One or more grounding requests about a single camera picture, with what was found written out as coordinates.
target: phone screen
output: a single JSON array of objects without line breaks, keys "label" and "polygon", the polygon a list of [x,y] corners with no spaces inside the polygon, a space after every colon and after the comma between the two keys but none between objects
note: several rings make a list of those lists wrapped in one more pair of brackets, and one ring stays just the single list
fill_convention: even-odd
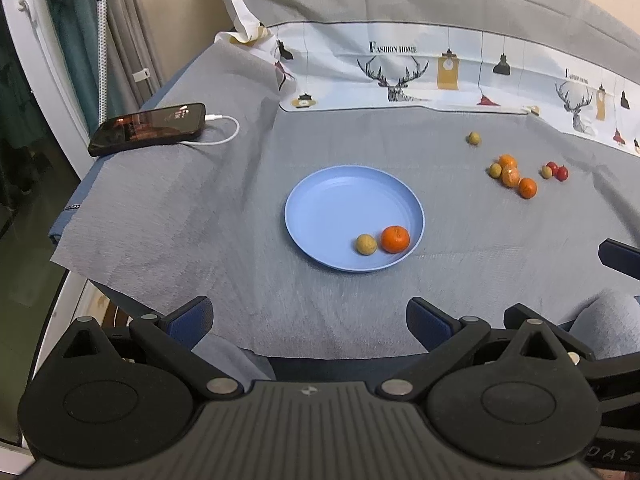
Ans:
[{"label": "phone screen", "polygon": [[194,103],[109,119],[94,133],[89,153],[106,155],[190,138],[204,124],[204,110],[203,104]]}]

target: triangular cutout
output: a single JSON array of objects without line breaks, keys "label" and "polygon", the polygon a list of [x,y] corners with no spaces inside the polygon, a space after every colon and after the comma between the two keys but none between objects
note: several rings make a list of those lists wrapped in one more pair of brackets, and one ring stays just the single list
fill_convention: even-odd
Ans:
[{"label": "triangular cutout", "polygon": [[81,330],[66,349],[65,358],[81,357],[83,355],[96,355],[98,348],[89,330]]},{"label": "triangular cutout", "polygon": [[524,355],[524,357],[548,360],[555,360],[557,358],[555,352],[540,332],[536,332],[529,337],[526,345],[522,348],[522,355]]}]

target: plate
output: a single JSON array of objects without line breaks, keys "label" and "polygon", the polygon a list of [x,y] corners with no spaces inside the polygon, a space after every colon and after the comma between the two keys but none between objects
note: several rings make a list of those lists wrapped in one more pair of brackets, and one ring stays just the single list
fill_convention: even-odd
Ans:
[{"label": "plate", "polygon": [[[366,166],[333,166],[301,180],[284,207],[289,235],[308,256],[332,269],[371,272],[404,260],[424,233],[424,210],[409,187],[396,177]],[[409,231],[403,252],[371,256],[355,249],[361,234],[380,234],[389,225]]]}]

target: red fruit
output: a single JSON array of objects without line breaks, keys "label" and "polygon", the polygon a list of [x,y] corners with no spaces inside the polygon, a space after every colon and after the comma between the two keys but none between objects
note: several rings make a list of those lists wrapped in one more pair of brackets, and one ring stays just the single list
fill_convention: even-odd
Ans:
[{"label": "red fruit", "polygon": [[556,176],[558,174],[558,165],[554,162],[548,162],[547,165],[551,168],[553,176]]},{"label": "red fruit", "polygon": [[564,182],[568,178],[569,178],[569,170],[564,166],[560,166],[558,168],[558,173],[556,174],[556,179],[558,179],[560,182]]}]

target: teal curtain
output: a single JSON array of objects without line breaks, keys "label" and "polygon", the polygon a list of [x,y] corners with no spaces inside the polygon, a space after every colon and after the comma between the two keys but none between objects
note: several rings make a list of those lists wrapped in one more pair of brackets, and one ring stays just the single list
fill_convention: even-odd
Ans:
[{"label": "teal curtain", "polygon": [[[98,16],[95,0],[47,0],[71,82],[92,134],[98,127]],[[113,76],[108,82],[108,116],[124,105]]]}]

